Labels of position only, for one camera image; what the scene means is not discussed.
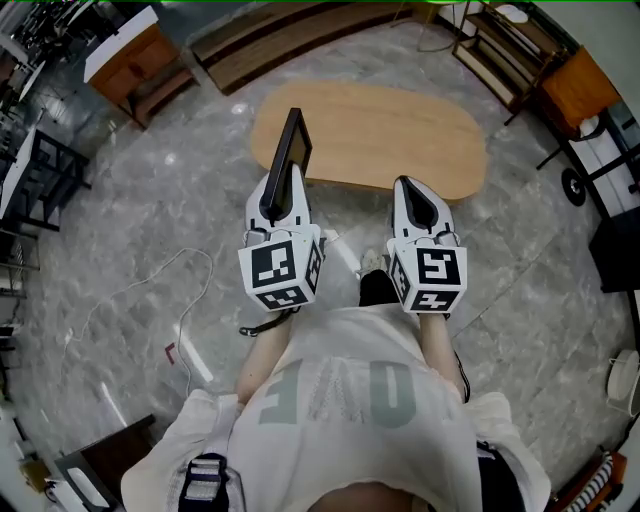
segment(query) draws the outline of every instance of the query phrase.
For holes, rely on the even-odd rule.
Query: wrist strap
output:
[[[268,331],[269,329],[273,329],[274,327],[280,325],[293,313],[297,313],[298,311],[300,311],[300,307],[285,309],[280,312],[280,315],[277,318],[274,318],[273,320],[265,322],[264,324],[260,324],[256,327],[240,327],[239,332],[243,336],[250,336],[251,338],[255,338],[261,332]]]

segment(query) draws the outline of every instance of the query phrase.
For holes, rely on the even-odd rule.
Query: buckle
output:
[[[228,480],[226,467],[227,459],[217,453],[193,459],[187,468],[182,497],[188,501],[212,503]]]

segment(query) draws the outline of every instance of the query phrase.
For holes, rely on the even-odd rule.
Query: shoe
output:
[[[367,249],[360,259],[358,275],[362,279],[374,270],[384,270],[386,272],[387,268],[387,261],[383,255],[377,253],[374,249]]]

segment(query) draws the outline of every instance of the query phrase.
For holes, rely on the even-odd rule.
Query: gray tiled floor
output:
[[[430,28],[424,44],[450,35]],[[27,434],[50,460],[153,412],[160,431],[178,412],[186,376],[164,348],[208,266],[184,256],[152,284],[98,308],[96,301],[142,279],[182,247],[209,253],[213,281],[185,334],[211,371],[206,387],[232,389],[250,340],[237,334],[259,314],[245,297],[236,251],[244,203],[263,171],[249,152],[253,119],[266,94],[298,77],[355,80],[435,94],[460,104],[482,126],[490,155],[483,190],[453,208],[469,249],[469,289],[449,327],[474,393],[501,390],[514,421],[549,472],[565,481],[627,419],[607,408],[608,357],[631,342],[624,300],[603,295],[587,243],[591,204],[577,209],[560,186],[562,163],[534,166],[554,143],[523,113],[507,111],[450,53],[418,54],[420,27],[378,27],[316,49],[229,97],[202,72],[146,132],[127,126],[92,163],[93,190],[62,214],[61,232],[41,238],[20,336],[12,391]],[[389,236],[386,193],[309,188],[316,221],[333,240],[314,308],[355,304],[353,262]],[[63,358],[65,343],[68,343]],[[203,385],[194,370],[194,385]]]

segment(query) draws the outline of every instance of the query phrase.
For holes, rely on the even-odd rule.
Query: oval table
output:
[[[407,175],[449,202],[482,188],[485,138],[471,115],[442,98],[358,83],[296,81],[273,91],[251,133],[265,169],[292,107],[302,109],[313,144],[310,181],[393,189]]]

